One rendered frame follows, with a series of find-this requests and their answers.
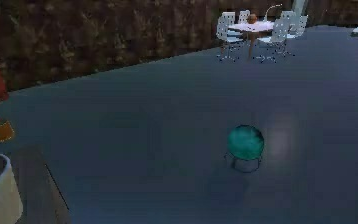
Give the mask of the white dining table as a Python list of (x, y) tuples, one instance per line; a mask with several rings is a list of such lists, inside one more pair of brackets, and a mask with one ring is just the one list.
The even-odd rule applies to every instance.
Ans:
[(274, 23), (271, 21), (257, 21), (253, 24), (249, 23), (239, 23), (234, 25), (229, 25), (228, 29), (239, 32), (246, 32), (249, 39), (249, 51), (248, 58), (252, 58), (252, 51), (255, 46), (255, 41), (259, 37), (266, 36), (272, 32), (274, 28)]

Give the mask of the white lamp shade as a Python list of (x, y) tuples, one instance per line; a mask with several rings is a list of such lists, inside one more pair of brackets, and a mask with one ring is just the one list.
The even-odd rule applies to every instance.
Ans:
[(0, 154), (0, 224), (16, 224), (23, 212), (10, 159)]

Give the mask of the dark wooden side table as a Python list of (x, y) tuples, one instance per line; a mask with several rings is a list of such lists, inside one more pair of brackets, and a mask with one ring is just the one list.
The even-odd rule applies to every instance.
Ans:
[(7, 153), (23, 204), (16, 224), (72, 224), (70, 209), (38, 146)]

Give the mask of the teal round stool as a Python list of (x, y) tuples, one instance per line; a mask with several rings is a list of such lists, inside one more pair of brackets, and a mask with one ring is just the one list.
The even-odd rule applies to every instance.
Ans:
[(231, 157), (232, 169), (236, 168), (238, 161), (256, 161), (257, 166), (249, 170), (252, 173), (261, 165), (264, 147), (265, 140), (259, 129), (252, 125), (239, 125), (228, 134), (224, 158)]

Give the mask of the white perforated chair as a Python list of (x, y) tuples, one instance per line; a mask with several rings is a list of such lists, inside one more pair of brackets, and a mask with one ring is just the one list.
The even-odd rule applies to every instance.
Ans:
[[(291, 16), (288, 17), (287, 20), (289, 22), (289, 31), (287, 34), (286, 45), (290, 39), (296, 39), (303, 35), (306, 28), (308, 16)], [(289, 52), (286, 49), (286, 45), (284, 55), (293, 55), (293, 53)]]
[(250, 16), (250, 11), (249, 11), (249, 10), (243, 10), (243, 11), (241, 11), (241, 12), (239, 13), (238, 23), (239, 23), (239, 24), (247, 23), (249, 16)]
[(260, 54), (256, 56), (256, 59), (259, 59), (261, 63), (266, 60), (276, 62), (275, 54), (285, 44), (290, 25), (288, 19), (276, 19), (271, 35), (258, 39), (259, 45), (263, 45), (266, 49), (266, 54)]
[(222, 42), (220, 47), (221, 52), (218, 55), (220, 61), (225, 59), (231, 59), (232, 61), (237, 60), (237, 57), (231, 56), (230, 53), (233, 50), (239, 49), (243, 40), (240, 38), (240, 32), (229, 29), (229, 26), (233, 25), (234, 22), (234, 12), (223, 12), (218, 18), (216, 36)]

